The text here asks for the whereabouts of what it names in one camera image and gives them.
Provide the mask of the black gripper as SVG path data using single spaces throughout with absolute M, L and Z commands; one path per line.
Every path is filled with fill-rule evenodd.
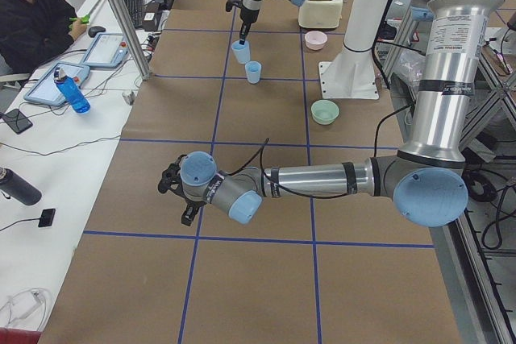
M 250 10 L 245 6 L 241 7 L 240 18 L 242 20 L 242 26 L 239 31 L 240 44 L 244 45 L 246 43 L 251 26 L 257 21 L 258 15 L 258 10 Z
M 206 202 L 199 196 L 190 197 L 183 189 L 178 190 L 177 195 L 182 197 L 186 202 L 185 211 L 181 215 L 181 224 L 191 226 L 200 208 L 206 205 Z

